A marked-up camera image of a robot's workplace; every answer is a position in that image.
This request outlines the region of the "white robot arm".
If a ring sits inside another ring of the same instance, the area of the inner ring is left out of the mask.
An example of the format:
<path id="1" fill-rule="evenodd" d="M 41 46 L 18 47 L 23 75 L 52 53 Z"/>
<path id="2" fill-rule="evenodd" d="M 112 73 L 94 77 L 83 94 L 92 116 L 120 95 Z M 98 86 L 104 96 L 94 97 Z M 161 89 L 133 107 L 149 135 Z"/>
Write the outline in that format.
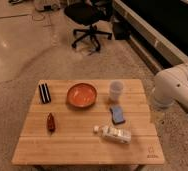
<path id="1" fill-rule="evenodd" d="M 174 101 L 188 108 L 188 63 L 164 69 L 154 77 L 151 102 L 159 108 L 168 108 Z"/>

